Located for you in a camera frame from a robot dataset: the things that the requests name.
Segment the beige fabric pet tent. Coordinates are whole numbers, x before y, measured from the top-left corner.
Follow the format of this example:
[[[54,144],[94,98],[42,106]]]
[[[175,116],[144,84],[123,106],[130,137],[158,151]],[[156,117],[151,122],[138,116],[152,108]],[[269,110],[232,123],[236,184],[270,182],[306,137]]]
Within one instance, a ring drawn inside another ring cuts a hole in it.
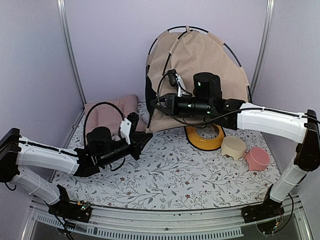
[[[249,100],[249,82],[232,50],[201,28],[166,30],[146,61],[147,132],[215,123],[236,128],[235,110]]]

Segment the black tent pole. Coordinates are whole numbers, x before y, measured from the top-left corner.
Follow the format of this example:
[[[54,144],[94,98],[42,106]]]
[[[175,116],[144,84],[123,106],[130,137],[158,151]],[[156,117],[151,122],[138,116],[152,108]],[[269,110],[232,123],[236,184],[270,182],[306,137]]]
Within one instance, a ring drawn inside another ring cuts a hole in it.
[[[249,102],[247,74],[234,51],[213,33],[199,27],[188,27],[191,31],[179,40],[170,59],[169,70],[175,69],[181,75],[189,92],[194,90],[195,74],[212,73],[220,78],[224,99]]]
[[[158,84],[163,75],[170,69],[171,57],[180,39],[190,31],[189,26],[169,28],[154,40],[149,49],[145,69],[145,100],[149,113],[147,124],[149,132],[156,131],[156,120],[163,116],[161,111],[152,106],[152,101],[157,99]]]

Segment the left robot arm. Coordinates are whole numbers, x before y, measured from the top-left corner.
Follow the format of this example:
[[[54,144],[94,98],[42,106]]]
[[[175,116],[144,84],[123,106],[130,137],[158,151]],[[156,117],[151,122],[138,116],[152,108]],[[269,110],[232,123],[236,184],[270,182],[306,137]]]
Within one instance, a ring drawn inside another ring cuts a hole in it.
[[[20,135],[12,128],[0,141],[0,181],[17,185],[49,205],[48,212],[67,220],[88,223],[92,208],[88,201],[71,202],[67,190],[30,170],[29,166],[57,170],[87,178],[105,166],[130,155],[139,160],[151,133],[131,130],[127,137],[113,140],[107,127],[98,127],[87,134],[84,148],[66,149],[42,145]]]

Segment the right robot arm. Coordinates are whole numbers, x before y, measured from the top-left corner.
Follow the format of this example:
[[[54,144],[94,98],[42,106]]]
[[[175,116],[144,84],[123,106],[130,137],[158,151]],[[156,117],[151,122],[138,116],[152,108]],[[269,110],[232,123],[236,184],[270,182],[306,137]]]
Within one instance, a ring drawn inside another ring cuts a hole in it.
[[[185,89],[183,80],[175,70],[162,76],[168,79],[174,93],[158,92],[147,101],[150,115],[159,110],[178,123],[186,117],[201,117],[203,124],[214,123],[232,130],[253,130],[280,136],[294,141],[295,157],[284,170],[281,178],[272,184],[261,204],[242,208],[246,223],[262,221],[284,214],[285,197],[320,165],[319,121],[313,110],[293,113],[257,106],[240,99],[223,99],[220,77],[210,72],[193,76],[193,91]]]

